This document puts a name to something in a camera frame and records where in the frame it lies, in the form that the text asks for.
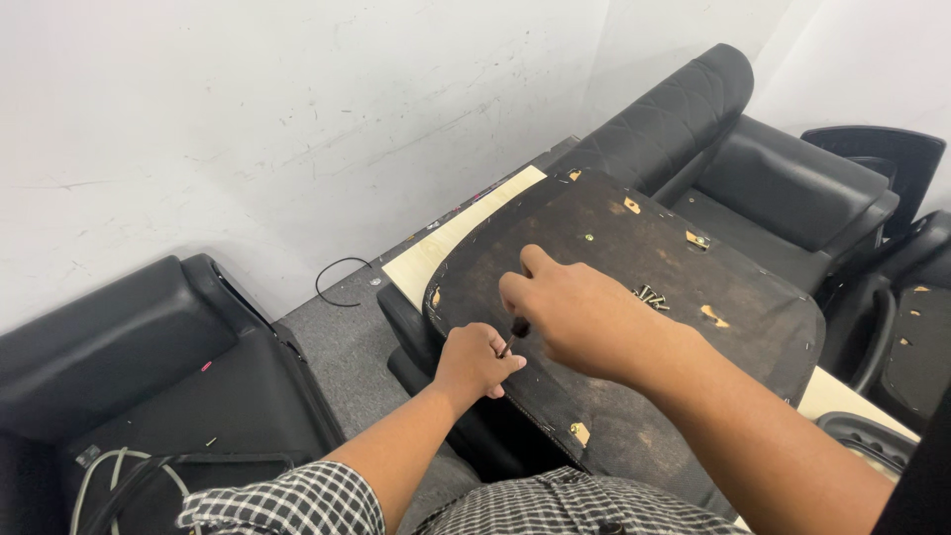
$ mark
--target plaid shirt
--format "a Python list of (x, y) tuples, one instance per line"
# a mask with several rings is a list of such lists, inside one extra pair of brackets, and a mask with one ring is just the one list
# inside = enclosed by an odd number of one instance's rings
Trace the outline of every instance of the plaid shirt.
[[(486, 485), (431, 514), (418, 535), (591, 534), (607, 523), (627, 533), (746, 534), (742, 528), (647, 485), (559, 468)], [(278, 479), (215, 488), (184, 499), (178, 527), (216, 535), (384, 535), (373, 489), (340, 463), (311, 463)]]

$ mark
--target left hand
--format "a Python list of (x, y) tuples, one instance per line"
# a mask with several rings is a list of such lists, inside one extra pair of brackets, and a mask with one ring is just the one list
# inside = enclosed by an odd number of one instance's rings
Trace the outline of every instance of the left hand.
[(495, 356), (505, 340), (486, 324), (469, 324), (449, 331), (436, 369), (433, 386), (451, 393), (468, 406), (482, 396), (497, 399), (505, 395), (501, 382), (525, 366), (525, 357), (509, 350), (505, 358)]

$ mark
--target shirt button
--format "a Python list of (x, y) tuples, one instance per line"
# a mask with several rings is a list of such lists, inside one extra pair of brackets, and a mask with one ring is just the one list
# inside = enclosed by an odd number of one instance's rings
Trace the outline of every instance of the shirt button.
[(624, 525), (619, 522), (605, 522), (598, 525), (598, 535), (625, 535)]

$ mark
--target right hand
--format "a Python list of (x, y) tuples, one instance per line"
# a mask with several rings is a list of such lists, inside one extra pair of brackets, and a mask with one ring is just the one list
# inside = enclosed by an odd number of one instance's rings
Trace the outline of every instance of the right hand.
[(669, 376), (679, 347), (703, 340), (592, 267), (563, 266), (535, 245), (520, 259), (522, 274), (505, 273), (498, 283), (502, 303), (532, 323), (560, 364), (641, 390)]

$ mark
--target hand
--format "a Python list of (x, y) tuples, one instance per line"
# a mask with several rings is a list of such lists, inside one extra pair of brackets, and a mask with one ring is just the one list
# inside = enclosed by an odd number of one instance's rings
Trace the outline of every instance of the hand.
[(506, 273), (498, 283), (502, 303), (532, 323), (558, 363), (640, 390), (676, 364), (667, 361), (678, 349), (703, 340), (591, 267), (562, 266), (534, 245), (520, 258), (523, 274)]
[(495, 356), (505, 340), (486, 324), (469, 324), (449, 331), (442, 347), (433, 386), (441, 389), (465, 408), (482, 396), (497, 399), (505, 395), (501, 382), (525, 366), (525, 357), (506, 351), (505, 358)]

